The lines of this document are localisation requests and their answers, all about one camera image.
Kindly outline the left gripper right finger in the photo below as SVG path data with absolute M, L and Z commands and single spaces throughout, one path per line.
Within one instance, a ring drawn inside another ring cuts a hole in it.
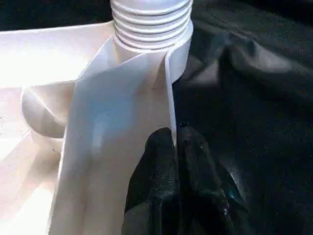
M 232 177 L 191 127 L 177 138 L 185 230 L 190 235 L 246 235 L 247 208 Z

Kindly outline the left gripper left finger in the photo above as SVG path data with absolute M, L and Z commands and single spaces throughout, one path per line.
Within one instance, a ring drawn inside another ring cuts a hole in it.
M 121 233 L 177 235 L 180 190 L 176 150 L 169 128 L 154 131 L 128 185 Z

